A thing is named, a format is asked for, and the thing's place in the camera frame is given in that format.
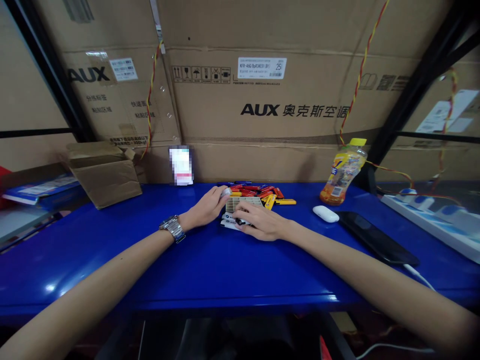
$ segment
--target forearm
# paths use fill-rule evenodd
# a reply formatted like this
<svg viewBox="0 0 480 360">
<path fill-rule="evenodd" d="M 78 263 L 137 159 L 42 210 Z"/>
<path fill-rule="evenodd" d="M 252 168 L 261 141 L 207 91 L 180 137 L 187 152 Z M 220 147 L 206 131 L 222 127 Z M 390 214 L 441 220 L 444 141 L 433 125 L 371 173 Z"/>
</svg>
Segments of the forearm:
<svg viewBox="0 0 480 360">
<path fill-rule="evenodd" d="M 286 240 L 314 256 L 368 302 L 403 324 L 434 349 L 465 349 L 477 317 L 392 267 L 292 222 Z"/>
<path fill-rule="evenodd" d="M 161 230 L 121 252 L 17 331 L 0 359 L 63 359 L 173 241 Z"/>
</svg>

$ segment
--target blue book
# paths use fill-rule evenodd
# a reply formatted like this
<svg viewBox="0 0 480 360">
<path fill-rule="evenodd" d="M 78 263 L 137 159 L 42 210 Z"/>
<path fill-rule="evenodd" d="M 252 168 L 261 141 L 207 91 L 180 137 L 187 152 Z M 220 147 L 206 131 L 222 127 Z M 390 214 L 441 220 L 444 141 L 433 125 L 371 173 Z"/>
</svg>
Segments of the blue book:
<svg viewBox="0 0 480 360">
<path fill-rule="evenodd" d="M 85 195 L 84 189 L 75 176 L 72 173 L 65 173 L 51 180 L 7 189 L 2 198 L 33 205 L 47 211 L 55 211 Z"/>
</svg>

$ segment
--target plastic bottle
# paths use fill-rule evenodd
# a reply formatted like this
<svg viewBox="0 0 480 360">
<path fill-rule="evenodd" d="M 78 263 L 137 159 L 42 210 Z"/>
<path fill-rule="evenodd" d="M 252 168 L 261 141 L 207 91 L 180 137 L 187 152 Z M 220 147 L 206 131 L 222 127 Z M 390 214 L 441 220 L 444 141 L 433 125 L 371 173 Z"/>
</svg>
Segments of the plastic bottle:
<svg viewBox="0 0 480 360">
<path fill-rule="evenodd" d="M 362 150 L 366 142 L 367 139 L 355 137 L 335 156 L 330 177 L 320 193 L 325 204 L 337 206 L 344 202 L 350 183 L 367 160 L 367 153 Z"/>
</svg>

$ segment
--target white cable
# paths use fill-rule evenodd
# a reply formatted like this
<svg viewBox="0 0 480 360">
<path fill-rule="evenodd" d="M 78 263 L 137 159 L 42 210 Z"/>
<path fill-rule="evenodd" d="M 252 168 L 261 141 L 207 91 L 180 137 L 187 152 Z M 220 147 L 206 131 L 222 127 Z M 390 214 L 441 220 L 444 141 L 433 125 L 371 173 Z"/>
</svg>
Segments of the white cable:
<svg viewBox="0 0 480 360">
<path fill-rule="evenodd" d="M 424 353 L 424 354 L 433 354 L 434 353 L 434 351 L 430 348 L 419 349 L 419 348 L 416 348 L 416 347 L 406 347 L 406 346 L 392 345 L 392 344 L 386 344 L 386 343 L 379 342 L 379 343 L 376 343 L 376 344 L 370 346 L 362 355 L 357 356 L 356 360 L 363 359 L 373 349 L 381 347 L 381 346 L 400 349 L 400 350 L 408 350 L 408 351 L 413 351 L 413 352 L 417 352 L 417 353 Z"/>
<path fill-rule="evenodd" d="M 408 264 L 403 264 L 403 267 L 405 269 L 407 269 L 410 273 L 412 273 L 413 275 L 415 275 L 417 278 L 419 278 L 420 280 L 423 281 L 423 283 L 425 285 L 427 285 L 430 289 L 432 289 L 434 292 L 436 292 L 437 290 L 434 289 L 434 287 L 432 285 L 430 285 L 430 283 L 427 281 L 426 278 L 424 278 L 422 275 L 420 275 L 420 273 L 415 270 L 413 267 L 411 267 L 410 265 Z"/>
</svg>

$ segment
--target silver watch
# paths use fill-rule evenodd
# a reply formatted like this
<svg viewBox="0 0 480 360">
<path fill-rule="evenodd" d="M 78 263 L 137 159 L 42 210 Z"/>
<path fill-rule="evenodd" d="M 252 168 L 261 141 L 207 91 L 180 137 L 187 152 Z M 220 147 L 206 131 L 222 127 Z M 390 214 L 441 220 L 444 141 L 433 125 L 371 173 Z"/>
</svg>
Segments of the silver watch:
<svg viewBox="0 0 480 360">
<path fill-rule="evenodd" d="M 168 230 L 173 235 L 173 238 L 177 244 L 186 237 L 182 227 L 179 224 L 178 215 L 170 216 L 168 219 L 163 220 L 158 229 Z"/>
</svg>

